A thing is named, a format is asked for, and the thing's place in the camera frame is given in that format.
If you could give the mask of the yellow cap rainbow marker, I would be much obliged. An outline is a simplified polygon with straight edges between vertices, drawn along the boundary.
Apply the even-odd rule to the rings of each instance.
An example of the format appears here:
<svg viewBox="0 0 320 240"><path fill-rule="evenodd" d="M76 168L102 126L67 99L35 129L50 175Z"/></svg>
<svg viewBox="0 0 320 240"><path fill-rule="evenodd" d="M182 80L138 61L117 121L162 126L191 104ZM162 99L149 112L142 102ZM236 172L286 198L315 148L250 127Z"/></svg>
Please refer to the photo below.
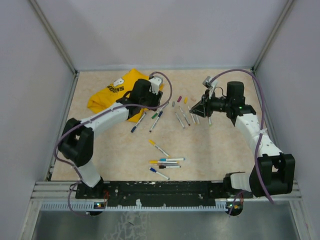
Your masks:
<svg viewBox="0 0 320 240"><path fill-rule="evenodd" d="M190 114L190 116L192 118L193 123L196 124L196 120L195 120L193 114L190 112L191 108L189 107L189 105L187 105L187 108L188 108L188 111L189 111L189 114Z"/></svg>

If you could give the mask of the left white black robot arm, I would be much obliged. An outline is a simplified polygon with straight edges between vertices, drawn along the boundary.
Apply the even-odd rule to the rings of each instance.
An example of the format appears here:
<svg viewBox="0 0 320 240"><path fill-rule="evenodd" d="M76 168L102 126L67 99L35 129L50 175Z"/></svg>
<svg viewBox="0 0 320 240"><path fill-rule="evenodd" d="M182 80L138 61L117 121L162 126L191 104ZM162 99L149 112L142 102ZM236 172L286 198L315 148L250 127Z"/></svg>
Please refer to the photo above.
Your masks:
<svg viewBox="0 0 320 240"><path fill-rule="evenodd" d="M71 118L66 122L57 150L73 163L73 168L86 187L86 192L97 199L103 195L101 175L93 164L94 141L100 134L116 124L136 116L143 107L156 110L163 92L161 77L138 79L107 109L82 120Z"/></svg>

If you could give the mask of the grey cap marker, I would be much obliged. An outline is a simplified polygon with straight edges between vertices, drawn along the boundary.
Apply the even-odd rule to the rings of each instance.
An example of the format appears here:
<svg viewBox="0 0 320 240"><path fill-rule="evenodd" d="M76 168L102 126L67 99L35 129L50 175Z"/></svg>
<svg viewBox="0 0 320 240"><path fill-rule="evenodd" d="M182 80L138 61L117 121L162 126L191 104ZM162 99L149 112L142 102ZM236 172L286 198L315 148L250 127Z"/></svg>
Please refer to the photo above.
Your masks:
<svg viewBox="0 0 320 240"><path fill-rule="evenodd" d="M174 112L175 116L177 117L179 123L181 124L182 128L185 129L185 125L183 124L181 118L179 117L178 113L177 112Z"/></svg>

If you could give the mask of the lime green cap marker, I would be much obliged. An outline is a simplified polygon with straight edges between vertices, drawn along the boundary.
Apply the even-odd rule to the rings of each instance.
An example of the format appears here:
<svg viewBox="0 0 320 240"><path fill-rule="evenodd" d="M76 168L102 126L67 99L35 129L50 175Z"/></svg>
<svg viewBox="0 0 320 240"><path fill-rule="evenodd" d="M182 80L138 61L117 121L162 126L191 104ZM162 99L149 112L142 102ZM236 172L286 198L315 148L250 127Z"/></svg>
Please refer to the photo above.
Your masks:
<svg viewBox="0 0 320 240"><path fill-rule="evenodd" d="M210 127L212 126L212 120L211 120L211 117L208 117L208 124L209 124L209 126L210 126Z"/></svg>

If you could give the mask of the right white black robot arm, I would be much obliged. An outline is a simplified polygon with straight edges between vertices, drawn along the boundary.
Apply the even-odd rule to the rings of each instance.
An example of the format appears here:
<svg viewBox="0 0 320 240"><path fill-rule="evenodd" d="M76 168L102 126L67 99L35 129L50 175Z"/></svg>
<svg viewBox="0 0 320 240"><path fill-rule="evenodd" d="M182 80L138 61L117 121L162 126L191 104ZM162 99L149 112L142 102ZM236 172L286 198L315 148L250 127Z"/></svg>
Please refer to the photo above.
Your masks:
<svg viewBox="0 0 320 240"><path fill-rule="evenodd" d="M251 173L233 172L224 178L223 192L235 198L241 191L252 193L255 197L289 194L293 190L295 158L283 153L270 139L266 130L261 129L254 108L246 104L244 84L240 81L227 83L225 96L217 97L217 81L206 79L207 88L201 100L190 113L209 118L213 112L225 113L232 124L243 134L245 142L252 150L255 164Z"/></svg>

